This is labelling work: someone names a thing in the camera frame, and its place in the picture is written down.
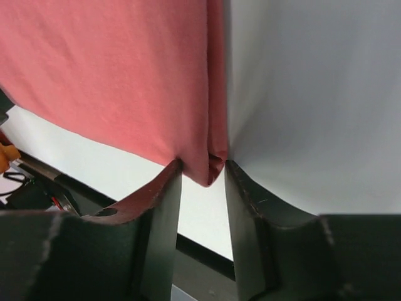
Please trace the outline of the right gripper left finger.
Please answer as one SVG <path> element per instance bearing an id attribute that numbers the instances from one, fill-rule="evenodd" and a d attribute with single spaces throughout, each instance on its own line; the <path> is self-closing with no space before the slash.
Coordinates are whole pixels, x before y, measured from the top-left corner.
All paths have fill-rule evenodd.
<path id="1" fill-rule="evenodd" d="M 94 215 L 1 211 L 2 300 L 169 300 L 182 162 Z"/>

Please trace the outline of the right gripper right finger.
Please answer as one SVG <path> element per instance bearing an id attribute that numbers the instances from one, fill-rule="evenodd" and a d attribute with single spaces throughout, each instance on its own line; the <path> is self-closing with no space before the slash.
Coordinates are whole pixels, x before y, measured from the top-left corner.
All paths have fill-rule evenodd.
<path id="1" fill-rule="evenodd" d="M 400 216 L 295 208 L 225 166 L 240 300 L 399 300 Z"/>

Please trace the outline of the red t shirt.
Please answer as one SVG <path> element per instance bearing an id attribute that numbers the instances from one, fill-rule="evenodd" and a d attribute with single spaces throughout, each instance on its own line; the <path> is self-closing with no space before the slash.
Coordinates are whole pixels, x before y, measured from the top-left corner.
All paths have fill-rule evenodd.
<path id="1" fill-rule="evenodd" d="M 209 186 L 227 158 L 223 15 L 222 1 L 2 1 L 1 89 Z"/>

